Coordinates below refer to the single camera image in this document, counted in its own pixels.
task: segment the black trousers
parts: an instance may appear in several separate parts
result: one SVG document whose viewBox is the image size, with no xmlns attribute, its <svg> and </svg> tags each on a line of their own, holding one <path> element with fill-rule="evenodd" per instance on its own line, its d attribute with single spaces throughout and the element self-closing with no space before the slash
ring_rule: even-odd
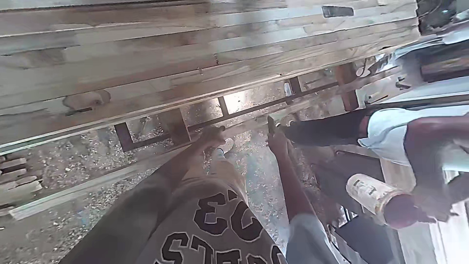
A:
<svg viewBox="0 0 469 264">
<path fill-rule="evenodd" d="M 358 145 L 360 122 L 370 112 L 369 109 L 359 109 L 323 119 L 292 122 L 282 129 L 288 139 L 300 145 Z"/>
</svg>

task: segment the stacked lumber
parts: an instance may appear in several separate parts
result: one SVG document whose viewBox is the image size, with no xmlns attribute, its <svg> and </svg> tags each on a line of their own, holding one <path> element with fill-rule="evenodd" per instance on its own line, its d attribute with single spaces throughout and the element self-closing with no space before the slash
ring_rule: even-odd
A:
<svg viewBox="0 0 469 264">
<path fill-rule="evenodd" d="M 11 10 L 35 7 L 14 2 L 0 5 L 0 155 L 420 36 L 415 0 L 42 1 L 59 7 Z"/>
<path fill-rule="evenodd" d="M 0 156 L 0 216 L 8 214 L 17 202 L 29 200 L 42 189 L 37 176 L 26 175 L 26 159 L 6 160 Z"/>
</svg>

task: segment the hole in wood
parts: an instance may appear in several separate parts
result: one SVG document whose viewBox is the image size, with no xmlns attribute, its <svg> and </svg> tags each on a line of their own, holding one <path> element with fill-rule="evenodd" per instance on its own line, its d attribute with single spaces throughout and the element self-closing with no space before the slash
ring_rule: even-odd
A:
<svg viewBox="0 0 469 264">
<path fill-rule="evenodd" d="M 69 111 L 65 115 L 66 116 L 71 116 L 71 115 L 74 115 L 74 114 L 77 114 L 77 113 L 88 112 L 88 111 L 91 111 L 91 110 L 93 110 L 93 108 L 87 107 L 87 108 L 83 108 L 83 109 Z"/>
<path fill-rule="evenodd" d="M 324 17 L 353 16 L 353 8 L 322 6 Z"/>
</svg>

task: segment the white sneaker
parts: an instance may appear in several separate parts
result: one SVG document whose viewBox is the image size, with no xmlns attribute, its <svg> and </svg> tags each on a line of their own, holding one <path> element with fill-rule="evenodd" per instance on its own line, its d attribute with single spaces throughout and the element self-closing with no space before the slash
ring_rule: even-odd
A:
<svg viewBox="0 0 469 264">
<path fill-rule="evenodd" d="M 228 151 L 230 151 L 233 148 L 233 145 L 235 144 L 235 141 L 233 139 L 225 139 L 225 144 L 220 145 L 217 148 L 223 150 L 223 154 L 226 154 Z"/>
</svg>

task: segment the cloth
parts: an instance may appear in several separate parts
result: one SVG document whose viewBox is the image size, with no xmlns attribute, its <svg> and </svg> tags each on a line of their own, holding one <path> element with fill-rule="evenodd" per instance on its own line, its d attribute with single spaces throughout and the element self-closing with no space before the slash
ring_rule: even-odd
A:
<svg viewBox="0 0 469 264">
<path fill-rule="evenodd" d="M 359 109 L 323 119 L 292 122 L 282 130 L 288 139 L 301 145 L 357 145 L 360 122 L 369 113 L 368 109 Z"/>
<path fill-rule="evenodd" d="M 468 112 L 469 105 L 422 110 L 382 109 L 371 115 L 368 122 L 368 137 L 359 139 L 358 143 L 384 159 L 410 166 L 404 150 L 404 138 L 410 121 L 430 116 L 463 116 Z M 444 170 L 469 171 L 469 154 L 461 148 L 467 144 L 467 142 L 454 141 L 441 150 Z"/>
<path fill-rule="evenodd" d="M 318 217 L 299 214 L 290 221 L 287 244 L 288 264 L 343 264 L 334 250 Z"/>
<path fill-rule="evenodd" d="M 152 175 L 124 194 L 61 263 L 285 264 L 246 204 L 244 177 L 218 150 L 209 175 L 197 160 L 172 193 Z"/>
</svg>

